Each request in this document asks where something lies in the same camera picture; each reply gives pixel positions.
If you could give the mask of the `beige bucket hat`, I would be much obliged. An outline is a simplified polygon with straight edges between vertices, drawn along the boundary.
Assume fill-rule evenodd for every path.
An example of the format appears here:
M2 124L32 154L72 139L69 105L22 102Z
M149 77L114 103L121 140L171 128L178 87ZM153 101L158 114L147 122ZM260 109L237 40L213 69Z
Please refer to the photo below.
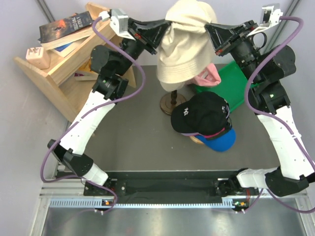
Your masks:
M157 78L164 86L184 83L215 56L205 25L216 23L213 8L198 0L179 0L166 13L170 26L158 47Z

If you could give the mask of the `black beige cap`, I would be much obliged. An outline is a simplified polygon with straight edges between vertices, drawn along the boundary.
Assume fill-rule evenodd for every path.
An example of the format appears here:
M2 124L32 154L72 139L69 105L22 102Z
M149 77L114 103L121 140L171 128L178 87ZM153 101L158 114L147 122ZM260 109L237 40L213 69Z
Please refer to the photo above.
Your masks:
M178 133L211 136L229 128L228 118L227 101L213 92L204 91L174 108L171 125Z

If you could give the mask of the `lavender cap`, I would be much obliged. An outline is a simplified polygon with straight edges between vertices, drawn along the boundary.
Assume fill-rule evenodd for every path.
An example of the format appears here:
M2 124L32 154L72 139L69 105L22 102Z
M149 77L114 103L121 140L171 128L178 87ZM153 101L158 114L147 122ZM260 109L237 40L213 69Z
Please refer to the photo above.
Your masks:
M215 137L230 130L229 106L185 103L174 109L173 129L186 136Z

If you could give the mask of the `magenta cap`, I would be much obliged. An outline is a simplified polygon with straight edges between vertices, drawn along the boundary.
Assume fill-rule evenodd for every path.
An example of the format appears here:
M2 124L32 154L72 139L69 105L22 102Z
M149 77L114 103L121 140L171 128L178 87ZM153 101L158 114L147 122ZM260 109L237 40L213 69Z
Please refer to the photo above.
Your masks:
M184 135L184 136L187 136L187 137L189 137L189 136L197 136L197 135L201 135L201 136L209 136L209 135L204 135L204 134L200 134L200 133L182 133L182 135Z

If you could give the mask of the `blue cap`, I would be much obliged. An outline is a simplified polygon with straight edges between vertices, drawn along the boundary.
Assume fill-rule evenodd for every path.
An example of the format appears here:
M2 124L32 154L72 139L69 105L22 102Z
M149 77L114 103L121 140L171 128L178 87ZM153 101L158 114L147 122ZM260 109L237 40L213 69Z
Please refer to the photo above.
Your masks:
M205 146L217 152L224 152L232 148L236 141L236 133L232 128L230 132L226 135L215 139L215 140L206 140L205 137L201 135L196 136L199 140L201 140Z

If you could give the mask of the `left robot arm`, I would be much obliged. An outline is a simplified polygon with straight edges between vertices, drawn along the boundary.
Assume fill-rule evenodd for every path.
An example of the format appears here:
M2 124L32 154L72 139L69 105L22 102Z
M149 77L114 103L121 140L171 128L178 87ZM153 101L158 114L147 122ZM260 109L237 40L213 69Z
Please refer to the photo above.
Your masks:
M84 154L86 145L100 122L118 102L130 99L142 90L139 88L124 96L128 81L122 76L131 65L135 65L142 74L142 81L146 81L145 72L136 60L143 51L156 54L171 22L165 19L141 22L129 17L123 20L108 17L110 27L123 38L122 45L116 46L96 29L101 20L102 17L96 18L92 29L111 48L97 45L92 49L92 70L98 73L98 78L72 125L61 137L48 143L44 158L53 154L73 172L73 177L85 179L94 185L99 194L106 195L111 191L112 184L108 174Z

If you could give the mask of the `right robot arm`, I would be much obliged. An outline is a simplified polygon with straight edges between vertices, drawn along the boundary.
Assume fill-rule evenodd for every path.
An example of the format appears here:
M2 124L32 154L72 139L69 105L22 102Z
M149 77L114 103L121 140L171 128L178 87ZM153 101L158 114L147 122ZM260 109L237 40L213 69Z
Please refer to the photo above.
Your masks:
M205 26L215 53L232 55L245 77L244 101L267 131L279 159L271 169L244 168L218 186L224 194L240 195L247 188L266 189L278 197L299 193L315 180L315 163L310 158L295 125L291 102L280 80L296 72L295 53L289 42L303 26L296 18L297 29L280 45L261 54L253 42L263 33L253 21L237 26L208 23Z

